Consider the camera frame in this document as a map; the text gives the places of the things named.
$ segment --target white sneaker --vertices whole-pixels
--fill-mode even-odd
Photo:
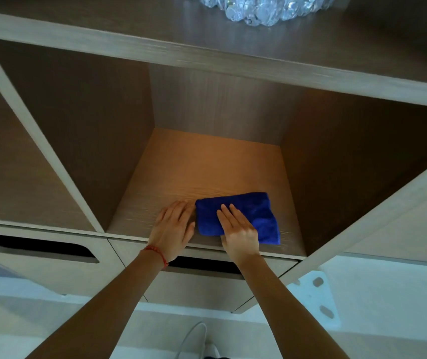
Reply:
[[[217,347],[213,343],[205,343],[204,357],[220,358]]]

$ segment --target white floor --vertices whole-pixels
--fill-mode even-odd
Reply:
[[[427,266],[337,256],[289,288],[351,358],[427,358]],[[0,359],[24,358],[88,299],[0,270]],[[200,320],[224,356],[281,357],[258,306],[235,315],[140,303],[112,358],[173,358]],[[189,352],[199,337],[187,343]]]

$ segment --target drawer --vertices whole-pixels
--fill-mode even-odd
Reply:
[[[1,226],[0,266],[56,293],[84,296],[124,268],[106,238]]]
[[[109,239],[124,265],[133,261],[145,244]],[[277,276],[297,261],[267,258]],[[234,311],[253,297],[237,266],[222,251],[187,247],[163,269],[145,292],[149,302],[213,310]]]

